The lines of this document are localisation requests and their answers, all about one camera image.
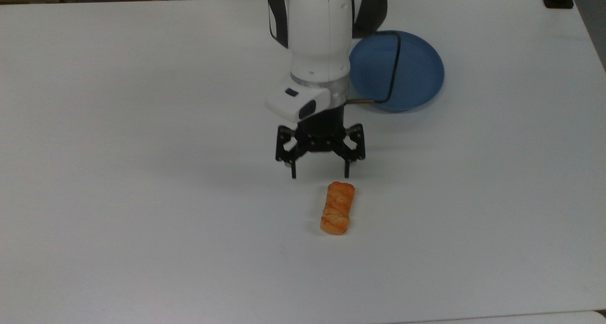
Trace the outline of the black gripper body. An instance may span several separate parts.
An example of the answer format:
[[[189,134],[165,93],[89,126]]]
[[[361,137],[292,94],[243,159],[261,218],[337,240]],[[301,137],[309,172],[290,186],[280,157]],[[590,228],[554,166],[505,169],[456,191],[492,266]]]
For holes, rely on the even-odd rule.
[[[349,148],[344,143],[344,106],[317,113],[297,123],[295,151],[344,153]]]

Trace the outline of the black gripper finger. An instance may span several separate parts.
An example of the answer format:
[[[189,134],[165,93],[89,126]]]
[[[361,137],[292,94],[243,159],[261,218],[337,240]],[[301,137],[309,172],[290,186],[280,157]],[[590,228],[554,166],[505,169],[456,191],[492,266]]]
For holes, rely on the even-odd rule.
[[[284,125],[277,128],[275,160],[283,162],[291,169],[292,179],[296,179],[296,162],[303,157],[309,149],[309,136],[303,131],[292,129]]]
[[[331,150],[344,161],[344,178],[350,177],[353,162],[365,160],[365,134],[360,123],[342,128],[331,139]]]

